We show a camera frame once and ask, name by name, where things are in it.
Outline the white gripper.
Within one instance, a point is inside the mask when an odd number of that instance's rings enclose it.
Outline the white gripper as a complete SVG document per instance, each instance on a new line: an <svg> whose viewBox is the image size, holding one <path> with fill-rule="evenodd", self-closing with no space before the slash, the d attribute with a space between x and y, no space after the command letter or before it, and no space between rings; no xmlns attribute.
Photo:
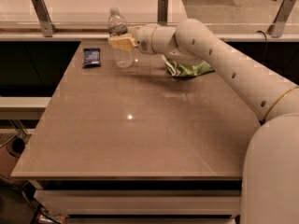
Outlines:
<svg viewBox="0 0 299 224"><path fill-rule="evenodd" d="M108 43L114 49L133 51L137 48L141 53L155 54L153 35L158 27L158 24L131 26L128 28L131 35L112 36Z"/></svg>

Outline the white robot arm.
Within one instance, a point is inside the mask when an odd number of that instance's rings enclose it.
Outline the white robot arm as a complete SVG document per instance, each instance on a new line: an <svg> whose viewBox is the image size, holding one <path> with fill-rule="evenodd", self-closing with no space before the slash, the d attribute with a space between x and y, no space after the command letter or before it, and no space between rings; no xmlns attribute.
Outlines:
<svg viewBox="0 0 299 224"><path fill-rule="evenodd" d="M149 24L112 36L115 49L209 63L263 123L243 165L240 224L299 224L299 88L218 39L195 19Z"/></svg>

